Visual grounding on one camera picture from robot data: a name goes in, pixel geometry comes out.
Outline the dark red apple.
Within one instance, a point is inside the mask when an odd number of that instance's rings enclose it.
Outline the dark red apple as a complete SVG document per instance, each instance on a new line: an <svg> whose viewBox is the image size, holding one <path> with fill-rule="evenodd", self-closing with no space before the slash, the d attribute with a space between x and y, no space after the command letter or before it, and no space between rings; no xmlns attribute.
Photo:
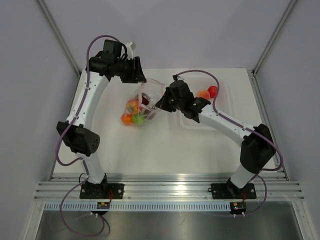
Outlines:
<svg viewBox="0 0 320 240"><path fill-rule="evenodd" d="M146 94L146 93L142 93L141 94L141 98L142 98L142 104L143 105L145 105L145 106L150 106L151 104L152 104L152 99L151 99L151 97L148 95L148 94Z"/></svg>

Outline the dark purple fruit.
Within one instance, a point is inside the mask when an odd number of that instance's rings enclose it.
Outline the dark purple fruit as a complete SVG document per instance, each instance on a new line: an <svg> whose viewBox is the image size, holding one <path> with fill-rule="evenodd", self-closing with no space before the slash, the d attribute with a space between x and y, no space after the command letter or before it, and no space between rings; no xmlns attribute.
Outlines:
<svg viewBox="0 0 320 240"><path fill-rule="evenodd" d="M148 111L144 114L146 120L152 120L156 116L157 112Z"/></svg>

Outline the clear zip top bag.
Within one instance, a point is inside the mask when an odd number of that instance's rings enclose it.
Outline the clear zip top bag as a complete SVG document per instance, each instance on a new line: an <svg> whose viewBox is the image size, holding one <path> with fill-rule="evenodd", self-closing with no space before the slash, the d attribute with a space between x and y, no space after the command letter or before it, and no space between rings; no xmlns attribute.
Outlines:
<svg viewBox="0 0 320 240"><path fill-rule="evenodd" d="M153 78L147 78L127 99L120 118L125 126L142 126L152 120L160 111L156 103L165 92L165 84Z"/></svg>

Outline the white radish with leaves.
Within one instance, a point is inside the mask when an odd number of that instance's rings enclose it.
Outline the white radish with leaves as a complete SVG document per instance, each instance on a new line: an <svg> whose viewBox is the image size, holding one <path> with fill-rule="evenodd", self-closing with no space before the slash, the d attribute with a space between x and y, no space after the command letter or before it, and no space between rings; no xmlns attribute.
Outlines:
<svg viewBox="0 0 320 240"><path fill-rule="evenodd" d="M141 126L145 124L147 121L147 117L144 114L133 114L132 115L132 123L137 126Z"/></svg>

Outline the orange carrot with green top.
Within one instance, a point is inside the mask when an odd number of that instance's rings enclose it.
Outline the orange carrot with green top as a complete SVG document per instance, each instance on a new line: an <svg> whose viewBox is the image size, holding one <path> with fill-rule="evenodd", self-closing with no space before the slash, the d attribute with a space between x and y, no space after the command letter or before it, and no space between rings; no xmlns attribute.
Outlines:
<svg viewBox="0 0 320 240"><path fill-rule="evenodd" d="M128 113L124 113L122 116L121 116L121 121L124 125L126 126L130 126L130 125L133 125L134 122L133 122L133 115L132 114L128 114Z"/></svg>

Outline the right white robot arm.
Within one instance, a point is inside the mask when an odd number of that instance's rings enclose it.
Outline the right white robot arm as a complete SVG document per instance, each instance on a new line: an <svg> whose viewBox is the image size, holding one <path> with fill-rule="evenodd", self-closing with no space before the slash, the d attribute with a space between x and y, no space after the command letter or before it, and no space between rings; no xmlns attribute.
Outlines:
<svg viewBox="0 0 320 240"><path fill-rule="evenodd" d="M183 80L174 81L166 87L156 107L170 113L180 111L187 119L214 128L240 146L240 165L223 188L232 198L239 198L245 192L245 186L276 153L266 125L244 126L219 112L209 100L194 97Z"/></svg>

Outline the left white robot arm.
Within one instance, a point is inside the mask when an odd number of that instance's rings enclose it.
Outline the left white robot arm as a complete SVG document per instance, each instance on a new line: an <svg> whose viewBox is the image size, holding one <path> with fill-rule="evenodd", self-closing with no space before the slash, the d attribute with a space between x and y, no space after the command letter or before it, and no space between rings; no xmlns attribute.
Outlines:
<svg viewBox="0 0 320 240"><path fill-rule="evenodd" d="M145 83L141 61L134 56L135 43L122 43L114 37L104 36L103 49L90 56L86 51L85 78L78 99L65 121L57 123L59 139L55 159L63 167L78 161L82 163L85 180L80 184L82 199L103 199L110 191L97 150L100 136L92 131L94 114L102 93L113 77L123 83Z"/></svg>

